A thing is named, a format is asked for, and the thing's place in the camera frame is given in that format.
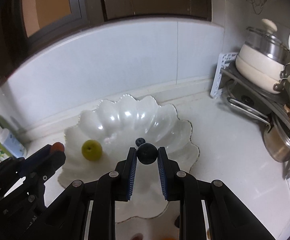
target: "backsplash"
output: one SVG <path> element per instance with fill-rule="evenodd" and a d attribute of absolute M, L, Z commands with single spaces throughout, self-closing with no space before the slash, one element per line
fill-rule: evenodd
<path fill-rule="evenodd" d="M 155 84 L 214 76 L 218 55 L 239 51 L 247 26 L 269 18 L 290 34 L 290 0 L 212 0 L 212 23 L 186 18 L 123 20 L 64 39 L 38 53 L 0 87 L 0 114 L 18 131 L 73 107 Z"/>

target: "scalloped bowl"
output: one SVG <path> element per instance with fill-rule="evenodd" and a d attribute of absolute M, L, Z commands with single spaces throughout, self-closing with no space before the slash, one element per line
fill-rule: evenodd
<path fill-rule="evenodd" d="M 75 179 L 98 180 L 125 160 L 135 140 L 142 137 L 156 147 L 165 147 L 168 158 L 189 172 L 197 161 L 199 149 L 191 143 L 192 125 L 179 120 L 176 108 L 159 106 L 152 96 L 135 100 L 124 95 L 118 102 L 102 100 L 93 111 L 83 111 L 76 126 L 65 130 L 66 161 L 58 177 L 67 187 Z M 87 140 L 97 140 L 103 147 L 100 160 L 86 160 L 81 147 Z M 159 180 L 157 161 L 150 165 L 137 162 L 133 195 L 129 202 L 116 202 L 116 222 L 131 217 L 153 218 L 166 208 Z"/>

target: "white bowl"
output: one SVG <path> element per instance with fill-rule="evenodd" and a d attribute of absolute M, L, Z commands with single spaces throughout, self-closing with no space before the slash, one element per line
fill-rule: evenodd
<path fill-rule="evenodd" d="M 274 84 L 279 83 L 279 81 L 273 78 L 270 78 L 264 73 L 253 68 L 252 66 L 247 64 L 243 59 L 241 59 L 239 55 L 236 57 L 235 64 L 236 64 L 237 70 L 242 74 L 242 76 L 250 80 L 252 83 L 257 85 L 258 87 L 273 94 L 280 93 L 273 89 Z"/>
<path fill-rule="evenodd" d="M 65 130 L 66 161 L 58 181 L 67 187 L 75 179 L 98 180 L 126 159 L 130 147 L 137 148 L 135 140 L 139 137 L 156 147 L 165 147 L 169 159 L 189 172 L 199 156 L 198 147 L 190 141 L 191 134 L 191 123 L 179 120 L 173 105 L 159 106 L 152 96 L 139 101 L 130 95 L 118 102 L 103 100 L 96 110 L 82 112 L 76 126 Z M 88 161 L 81 154 L 83 143 L 90 139 L 103 147 L 99 161 Z M 150 165 L 138 161 L 132 199 L 116 202 L 116 222 L 131 217 L 156 217 L 166 206 L 157 161 Z"/>
<path fill-rule="evenodd" d="M 264 73 L 274 80 L 280 80 L 280 73 L 284 70 L 284 65 L 263 55 L 257 50 L 244 44 L 240 50 L 239 56 L 247 64 Z"/>

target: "lid knob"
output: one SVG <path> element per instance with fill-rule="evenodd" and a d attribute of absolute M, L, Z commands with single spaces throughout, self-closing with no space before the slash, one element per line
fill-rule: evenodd
<path fill-rule="evenodd" d="M 262 19 L 261 22 L 262 22 L 262 25 L 263 25 L 264 29 L 269 34 L 273 34 L 273 33 L 277 32 L 277 26 L 271 20 L 269 20 L 269 19 Z"/>

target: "green fruit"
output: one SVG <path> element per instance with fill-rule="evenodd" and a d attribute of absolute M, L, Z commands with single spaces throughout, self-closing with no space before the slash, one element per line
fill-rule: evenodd
<path fill-rule="evenodd" d="M 89 161 L 98 161 L 102 156 L 103 148 L 96 140 L 88 140 L 82 146 L 82 155 Z"/>

